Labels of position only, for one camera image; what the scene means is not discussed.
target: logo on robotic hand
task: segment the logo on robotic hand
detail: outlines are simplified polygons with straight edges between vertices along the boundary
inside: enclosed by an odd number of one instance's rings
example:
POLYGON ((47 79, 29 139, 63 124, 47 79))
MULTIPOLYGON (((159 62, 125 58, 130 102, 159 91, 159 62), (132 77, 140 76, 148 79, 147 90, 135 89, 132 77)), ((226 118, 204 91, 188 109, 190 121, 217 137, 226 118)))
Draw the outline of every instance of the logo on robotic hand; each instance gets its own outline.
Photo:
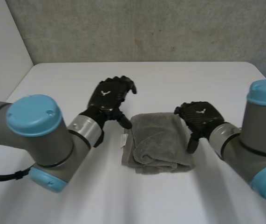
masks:
POLYGON ((206 109, 204 109, 203 111, 196 111, 196 113, 205 113, 206 109))
POLYGON ((111 91, 108 91, 108 92, 101 91, 101 93, 103 96, 106 96, 107 94, 111 93, 111 91))

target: white wall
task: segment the white wall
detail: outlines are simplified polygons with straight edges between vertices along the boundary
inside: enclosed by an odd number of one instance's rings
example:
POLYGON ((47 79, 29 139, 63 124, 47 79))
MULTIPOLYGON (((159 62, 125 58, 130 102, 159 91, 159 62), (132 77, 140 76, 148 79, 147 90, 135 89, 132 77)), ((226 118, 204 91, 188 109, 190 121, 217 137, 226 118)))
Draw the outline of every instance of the white wall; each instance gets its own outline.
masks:
POLYGON ((0 101, 5 101, 33 64, 5 0, 0 0, 0 101))

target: towel tag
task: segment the towel tag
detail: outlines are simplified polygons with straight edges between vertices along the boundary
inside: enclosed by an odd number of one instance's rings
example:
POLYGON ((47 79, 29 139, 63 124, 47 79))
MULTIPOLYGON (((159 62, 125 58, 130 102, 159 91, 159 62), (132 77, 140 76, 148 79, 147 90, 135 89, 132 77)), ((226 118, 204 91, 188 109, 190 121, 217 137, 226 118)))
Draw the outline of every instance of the towel tag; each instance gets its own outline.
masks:
POLYGON ((127 142, 128 134, 122 134, 120 137, 120 148, 123 148, 125 146, 125 143, 127 142))

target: concrete wall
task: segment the concrete wall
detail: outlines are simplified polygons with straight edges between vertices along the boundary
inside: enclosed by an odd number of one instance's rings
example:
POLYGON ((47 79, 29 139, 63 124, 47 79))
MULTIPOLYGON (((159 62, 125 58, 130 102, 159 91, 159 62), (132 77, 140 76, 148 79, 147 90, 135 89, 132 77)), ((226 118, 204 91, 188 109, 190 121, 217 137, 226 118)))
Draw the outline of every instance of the concrete wall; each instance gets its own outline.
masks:
POLYGON ((6 0, 35 64, 246 61, 266 76, 266 0, 6 0))
POLYGON ((8 10, 0 0, 0 101, 5 101, 33 64, 8 10))

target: gray wall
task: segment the gray wall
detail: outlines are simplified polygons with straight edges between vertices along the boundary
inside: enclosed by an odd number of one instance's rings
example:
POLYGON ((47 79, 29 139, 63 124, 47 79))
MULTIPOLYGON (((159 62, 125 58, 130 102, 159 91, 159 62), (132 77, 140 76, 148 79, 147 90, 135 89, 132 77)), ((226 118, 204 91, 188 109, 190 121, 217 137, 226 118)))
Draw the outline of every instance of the gray wall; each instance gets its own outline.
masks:
POLYGON ((266 76, 266 0, 6 0, 35 64, 246 61, 266 76))

